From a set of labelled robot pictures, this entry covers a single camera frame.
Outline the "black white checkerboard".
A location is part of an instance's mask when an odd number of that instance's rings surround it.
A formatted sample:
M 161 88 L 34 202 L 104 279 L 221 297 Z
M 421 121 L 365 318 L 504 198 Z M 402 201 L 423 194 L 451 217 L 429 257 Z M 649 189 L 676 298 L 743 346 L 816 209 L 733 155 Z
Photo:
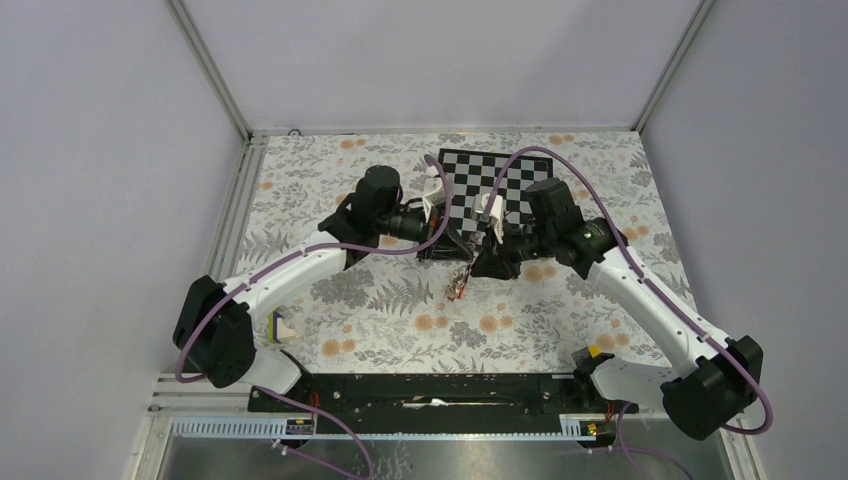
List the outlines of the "black white checkerboard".
M 465 240 L 478 229 L 473 219 L 475 197 L 492 190 L 509 158 L 504 153 L 445 148 L 439 151 L 437 159 L 452 182 L 450 225 Z M 498 194 L 504 199 L 505 220 L 510 225 L 521 227 L 533 221 L 525 190 L 552 177 L 550 158 L 520 156 L 509 165 L 498 184 Z

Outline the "floral patterned mat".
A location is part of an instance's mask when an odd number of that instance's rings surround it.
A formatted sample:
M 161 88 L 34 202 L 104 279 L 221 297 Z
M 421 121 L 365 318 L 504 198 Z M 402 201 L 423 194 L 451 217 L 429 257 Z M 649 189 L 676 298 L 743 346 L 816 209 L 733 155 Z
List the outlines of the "floral patterned mat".
M 527 146 L 562 156 L 555 174 L 589 218 L 607 209 L 647 266 L 677 295 L 689 282 L 641 138 L 634 132 L 271 136 L 260 140 L 235 273 L 305 240 L 365 170 L 390 165 L 407 197 L 426 180 L 424 156 L 442 148 L 511 154 Z M 461 300 L 445 289 L 456 265 L 371 255 L 280 309 L 300 337 L 288 353 L 318 373 L 566 372 L 597 346 L 666 366 L 661 349 L 612 299 L 552 260 L 512 281 L 473 279 Z

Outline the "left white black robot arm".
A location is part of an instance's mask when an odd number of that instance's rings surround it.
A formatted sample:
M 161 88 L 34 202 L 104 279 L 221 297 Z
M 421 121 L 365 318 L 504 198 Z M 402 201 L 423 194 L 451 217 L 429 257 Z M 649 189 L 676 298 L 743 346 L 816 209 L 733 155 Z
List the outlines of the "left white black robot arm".
M 224 281 L 208 275 L 195 280 L 173 333 L 180 351 L 176 380 L 206 379 L 219 389 L 242 383 L 272 391 L 285 410 L 304 407 L 311 387 L 302 378 L 303 368 L 287 354 L 259 349 L 254 326 L 314 283 L 370 254 L 411 255 L 435 245 L 448 228 L 452 184 L 433 156 L 425 160 L 429 189 L 421 208 L 401 205 L 394 168 L 372 166 L 337 210 L 288 252 Z

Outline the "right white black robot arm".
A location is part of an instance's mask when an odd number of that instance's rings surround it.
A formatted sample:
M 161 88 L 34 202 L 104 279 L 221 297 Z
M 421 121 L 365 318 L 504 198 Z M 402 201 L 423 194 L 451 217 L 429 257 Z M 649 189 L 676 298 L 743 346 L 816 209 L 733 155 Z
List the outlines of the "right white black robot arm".
M 623 308 L 670 364 L 612 354 L 580 361 L 573 386 L 579 407 L 597 412 L 611 400 L 632 402 L 665 412 L 688 437 L 704 440 L 760 399 L 764 354 L 753 338 L 734 339 L 690 308 L 610 221 L 585 219 L 563 181 L 537 182 L 525 194 L 532 221 L 523 229 L 508 225 L 501 196 L 476 196 L 474 211 L 489 225 L 472 276 L 514 279 L 523 262 L 554 258 Z

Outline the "green white small block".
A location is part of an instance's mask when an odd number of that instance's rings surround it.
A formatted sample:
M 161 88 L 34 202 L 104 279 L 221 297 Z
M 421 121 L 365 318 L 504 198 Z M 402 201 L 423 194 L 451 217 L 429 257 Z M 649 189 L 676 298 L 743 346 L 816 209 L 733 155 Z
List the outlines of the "green white small block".
M 280 309 L 274 309 L 267 316 L 266 338 L 269 343 L 285 344 L 300 337 L 300 334 L 287 323 L 286 313 Z

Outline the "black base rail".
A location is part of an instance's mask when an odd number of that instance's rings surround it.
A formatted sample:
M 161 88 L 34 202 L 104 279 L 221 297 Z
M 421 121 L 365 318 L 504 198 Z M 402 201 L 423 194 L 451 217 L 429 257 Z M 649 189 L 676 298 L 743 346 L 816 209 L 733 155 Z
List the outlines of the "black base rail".
M 357 434 L 593 436 L 624 408 L 582 374 L 308 374 L 285 401 L 253 388 L 251 413 L 298 413 L 296 402 Z

